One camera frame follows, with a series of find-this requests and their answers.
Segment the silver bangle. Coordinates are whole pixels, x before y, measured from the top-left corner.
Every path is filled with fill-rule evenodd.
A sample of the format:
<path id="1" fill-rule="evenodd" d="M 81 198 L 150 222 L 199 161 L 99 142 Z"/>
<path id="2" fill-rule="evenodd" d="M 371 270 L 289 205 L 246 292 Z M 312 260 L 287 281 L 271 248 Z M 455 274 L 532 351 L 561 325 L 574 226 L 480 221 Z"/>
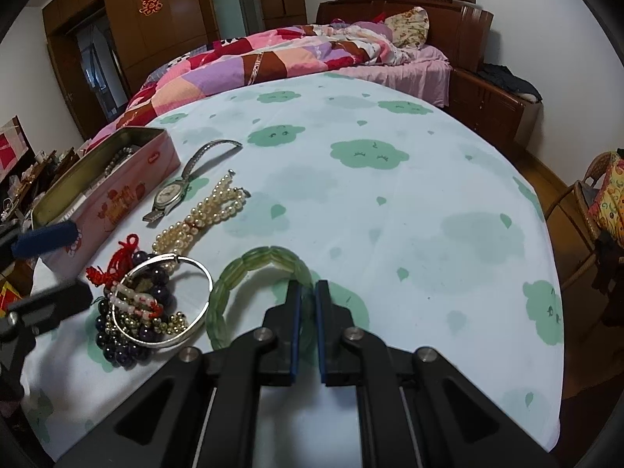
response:
<path id="1" fill-rule="evenodd" d="M 199 271 L 208 292 L 213 290 L 214 278 L 207 267 L 175 252 L 135 265 L 111 287 L 107 322 L 124 342 L 152 351 L 171 349 L 181 346 L 199 328 L 207 304 L 191 319 L 172 308 L 174 297 L 166 280 L 181 265 Z"/>

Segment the silver wristwatch metal band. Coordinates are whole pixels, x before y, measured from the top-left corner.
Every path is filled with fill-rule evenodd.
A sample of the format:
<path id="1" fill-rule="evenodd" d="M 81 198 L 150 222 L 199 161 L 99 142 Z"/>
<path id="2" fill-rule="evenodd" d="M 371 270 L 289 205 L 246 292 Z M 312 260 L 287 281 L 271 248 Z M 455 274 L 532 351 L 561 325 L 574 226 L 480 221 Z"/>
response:
<path id="1" fill-rule="evenodd" d="M 154 196 L 151 209 L 149 213 L 143 216 L 142 221 L 147 225 L 156 225 L 156 223 L 163 219 L 164 216 L 168 215 L 172 209 L 181 204 L 187 195 L 191 174 L 196 165 L 200 162 L 200 159 L 203 158 L 203 155 L 208 153 L 209 150 L 221 145 L 231 145 L 235 150 L 242 148 L 240 142 L 228 140 L 227 138 L 211 140 L 204 144 L 189 158 L 189 161 L 184 166 L 181 176 L 178 179 L 156 189 L 156 195 Z"/>

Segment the cluttered side shelf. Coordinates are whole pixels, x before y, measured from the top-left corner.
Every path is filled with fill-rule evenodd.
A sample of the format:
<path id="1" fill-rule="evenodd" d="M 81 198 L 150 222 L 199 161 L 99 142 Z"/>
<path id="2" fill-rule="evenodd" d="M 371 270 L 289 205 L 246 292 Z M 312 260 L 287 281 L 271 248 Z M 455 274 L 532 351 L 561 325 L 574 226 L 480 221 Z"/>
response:
<path id="1" fill-rule="evenodd" d="M 16 257 L 12 245 L 32 228 L 35 205 L 78 161 L 74 149 L 35 152 L 18 117 L 1 126 L 1 300 L 30 295 L 34 258 Z"/>

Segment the pink tin box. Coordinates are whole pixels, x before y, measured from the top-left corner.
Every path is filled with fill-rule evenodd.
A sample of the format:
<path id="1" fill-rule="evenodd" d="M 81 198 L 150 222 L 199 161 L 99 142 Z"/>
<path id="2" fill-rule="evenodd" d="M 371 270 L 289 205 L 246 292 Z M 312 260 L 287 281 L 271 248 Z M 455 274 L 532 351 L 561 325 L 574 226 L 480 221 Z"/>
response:
<path id="1" fill-rule="evenodd" d="M 73 243 L 42 261 L 55 274 L 75 278 L 116 226 L 180 166 L 164 129 L 125 127 L 86 153 L 44 194 L 32 211 L 38 229 L 73 222 Z"/>

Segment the cloud pattern tablecloth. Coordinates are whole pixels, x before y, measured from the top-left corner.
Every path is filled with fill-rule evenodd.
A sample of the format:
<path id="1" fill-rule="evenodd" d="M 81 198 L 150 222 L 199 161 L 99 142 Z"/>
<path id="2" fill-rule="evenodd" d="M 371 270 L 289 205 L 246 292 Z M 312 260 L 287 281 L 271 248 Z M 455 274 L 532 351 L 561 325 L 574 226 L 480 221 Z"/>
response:
<path id="1" fill-rule="evenodd" d="M 337 74 L 222 93 L 155 119 L 184 165 L 215 138 L 184 203 L 156 227 L 147 195 L 87 265 L 140 249 L 182 221 L 233 169 L 242 213 L 187 252 L 215 280 L 258 246 L 291 249 L 354 323 L 389 347 L 431 346 L 547 451 L 560 433 L 563 307 L 537 195 L 493 147 L 424 101 Z M 37 339 L 25 415 L 53 459 L 156 372 L 171 352 L 114 368 L 95 344 L 97 307 Z M 351 388 L 319 381 L 315 340 L 291 389 L 264 389 L 254 467 L 360 467 Z"/>

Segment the patchwork quilt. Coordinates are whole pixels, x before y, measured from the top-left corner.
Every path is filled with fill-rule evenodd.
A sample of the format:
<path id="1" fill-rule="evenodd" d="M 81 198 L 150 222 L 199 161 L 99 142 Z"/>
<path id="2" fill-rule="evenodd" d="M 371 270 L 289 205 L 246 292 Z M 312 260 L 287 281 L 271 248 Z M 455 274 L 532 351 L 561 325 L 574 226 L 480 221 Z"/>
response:
<path id="1" fill-rule="evenodd" d="M 358 66 L 399 66 L 410 52 L 359 24 L 305 24 L 274 28 L 186 57 L 145 82 L 125 112 L 93 137 L 88 150 L 126 126 L 144 127 L 194 101 L 223 92 Z"/>

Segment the brown wooden wardrobe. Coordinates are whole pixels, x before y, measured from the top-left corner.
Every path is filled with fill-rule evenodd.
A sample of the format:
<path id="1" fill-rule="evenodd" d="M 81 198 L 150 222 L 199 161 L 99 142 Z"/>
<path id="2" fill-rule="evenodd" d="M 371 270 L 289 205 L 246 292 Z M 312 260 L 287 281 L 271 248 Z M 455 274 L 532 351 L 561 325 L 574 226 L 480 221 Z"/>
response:
<path id="1" fill-rule="evenodd" d="M 306 20 L 305 0 L 51 0 L 42 10 L 61 93 L 85 140 L 116 119 L 147 76 L 165 62 L 267 28 Z"/>

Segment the wicker chair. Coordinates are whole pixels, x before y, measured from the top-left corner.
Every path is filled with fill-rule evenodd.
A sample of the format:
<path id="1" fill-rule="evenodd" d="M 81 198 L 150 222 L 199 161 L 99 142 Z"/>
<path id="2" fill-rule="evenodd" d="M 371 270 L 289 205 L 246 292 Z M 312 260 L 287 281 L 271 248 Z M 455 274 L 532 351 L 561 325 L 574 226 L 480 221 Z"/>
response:
<path id="1" fill-rule="evenodd" d="M 582 180 L 568 186 L 544 214 L 548 220 L 551 213 L 559 208 L 572 223 L 589 251 L 588 257 L 564 281 L 562 289 L 567 289 L 578 281 L 593 265 L 597 267 L 597 276 L 592 286 L 601 294 L 613 292 L 623 277 L 623 246 L 619 246 L 608 232 L 597 226 L 588 212 L 602 187 L 611 152 L 603 152 L 593 158 Z"/>

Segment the red double happiness decal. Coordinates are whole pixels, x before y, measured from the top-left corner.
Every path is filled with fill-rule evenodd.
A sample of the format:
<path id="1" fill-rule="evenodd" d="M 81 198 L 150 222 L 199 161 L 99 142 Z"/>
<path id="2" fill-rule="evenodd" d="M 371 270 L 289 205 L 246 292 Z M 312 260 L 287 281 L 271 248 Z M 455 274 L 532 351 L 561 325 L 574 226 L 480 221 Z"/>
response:
<path id="1" fill-rule="evenodd" d="M 138 12 L 144 16 L 151 16 L 163 9 L 162 0 L 141 0 Z"/>

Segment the wooden nightstand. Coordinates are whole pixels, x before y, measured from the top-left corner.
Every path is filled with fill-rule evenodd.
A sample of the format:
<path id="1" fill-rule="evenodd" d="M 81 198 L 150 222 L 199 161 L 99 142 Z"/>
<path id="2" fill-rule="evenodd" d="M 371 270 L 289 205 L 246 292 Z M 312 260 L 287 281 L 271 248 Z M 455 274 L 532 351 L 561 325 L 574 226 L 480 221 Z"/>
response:
<path id="1" fill-rule="evenodd" d="M 450 73 L 447 113 L 507 158 L 526 149 L 541 103 L 531 103 L 470 72 Z"/>

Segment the pink bed sheet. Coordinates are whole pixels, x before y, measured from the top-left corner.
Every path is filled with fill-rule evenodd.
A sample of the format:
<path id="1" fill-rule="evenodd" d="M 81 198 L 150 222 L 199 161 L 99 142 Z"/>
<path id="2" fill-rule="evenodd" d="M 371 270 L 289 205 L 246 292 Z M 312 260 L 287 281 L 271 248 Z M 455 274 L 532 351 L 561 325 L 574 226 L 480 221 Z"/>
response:
<path id="1" fill-rule="evenodd" d="M 411 61 L 398 66 L 357 66 L 334 71 L 336 75 L 375 82 L 379 85 L 420 98 L 438 108 L 449 104 L 450 73 L 453 68 L 435 46 L 408 48 Z"/>

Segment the colourful patterned cushion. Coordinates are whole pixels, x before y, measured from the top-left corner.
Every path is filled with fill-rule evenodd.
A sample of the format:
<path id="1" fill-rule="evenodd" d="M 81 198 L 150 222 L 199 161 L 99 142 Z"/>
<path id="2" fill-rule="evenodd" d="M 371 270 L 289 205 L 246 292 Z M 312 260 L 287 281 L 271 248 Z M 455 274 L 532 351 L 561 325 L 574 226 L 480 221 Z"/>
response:
<path id="1" fill-rule="evenodd" d="M 623 156 L 620 150 L 612 151 L 607 163 L 602 187 L 588 210 L 597 226 L 608 232 L 619 246 L 624 244 L 623 166 Z"/>

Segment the dark clothes on nightstand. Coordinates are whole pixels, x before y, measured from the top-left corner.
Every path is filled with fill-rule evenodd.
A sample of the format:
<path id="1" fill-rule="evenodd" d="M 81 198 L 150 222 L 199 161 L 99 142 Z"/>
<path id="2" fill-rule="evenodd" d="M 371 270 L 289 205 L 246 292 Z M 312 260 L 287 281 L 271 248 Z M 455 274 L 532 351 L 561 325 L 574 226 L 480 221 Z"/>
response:
<path id="1" fill-rule="evenodd" d="M 477 75 L 497 88 L 518 96 L 531 104 L 542 102 L 538 89 L 526 79 L 515 76 L 509 68 L 500 64 L 482 64 Z"/>

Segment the floral pillow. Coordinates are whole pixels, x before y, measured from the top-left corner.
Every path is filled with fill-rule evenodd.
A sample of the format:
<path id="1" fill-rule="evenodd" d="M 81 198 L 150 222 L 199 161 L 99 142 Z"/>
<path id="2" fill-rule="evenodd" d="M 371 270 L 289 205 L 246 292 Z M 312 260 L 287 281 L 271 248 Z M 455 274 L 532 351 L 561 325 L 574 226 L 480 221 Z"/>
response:
<path id="1" fill-rule="evenodd" d="M 426 43 L 429 17 L 422 6 L 387 17 L 384 24 L 392 31 L 391 41 L 397 48 L 420 49 Z"/>

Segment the wooden headboard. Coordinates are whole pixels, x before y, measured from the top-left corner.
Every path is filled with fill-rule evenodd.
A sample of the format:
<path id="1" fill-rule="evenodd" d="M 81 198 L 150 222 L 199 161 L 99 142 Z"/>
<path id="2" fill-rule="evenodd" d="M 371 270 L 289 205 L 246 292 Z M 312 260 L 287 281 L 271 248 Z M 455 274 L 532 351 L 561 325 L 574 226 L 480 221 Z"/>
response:
<path id="1" fill-rule="evenodd" d="M 453 67 L 477 71 L 494 15 L 478 6 L 476 0 L 326 0 L 318 6 L 316 21 L 371 21 L 381 15 L 401 14 L 414 6 L 428 13 L 427 42 L 440 50 Z"/>

